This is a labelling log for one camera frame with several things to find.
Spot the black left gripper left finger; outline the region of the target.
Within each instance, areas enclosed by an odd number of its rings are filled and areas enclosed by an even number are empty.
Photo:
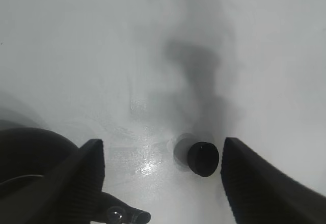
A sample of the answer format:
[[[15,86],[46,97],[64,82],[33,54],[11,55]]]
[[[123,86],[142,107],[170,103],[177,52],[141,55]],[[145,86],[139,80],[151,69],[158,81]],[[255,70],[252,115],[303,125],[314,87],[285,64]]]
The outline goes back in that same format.
[[[103,141],[68,145],[43,177],[1,199],[1,223],[90,223],[104,182]]]

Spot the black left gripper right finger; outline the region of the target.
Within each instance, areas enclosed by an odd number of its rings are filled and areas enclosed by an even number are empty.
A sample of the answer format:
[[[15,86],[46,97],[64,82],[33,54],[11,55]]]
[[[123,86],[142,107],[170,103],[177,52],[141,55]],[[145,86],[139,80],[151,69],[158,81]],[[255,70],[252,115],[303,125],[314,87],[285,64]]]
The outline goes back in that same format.
[[[221,179],[236,223],[325,223],[325,197],[241,140],[225,139]]]

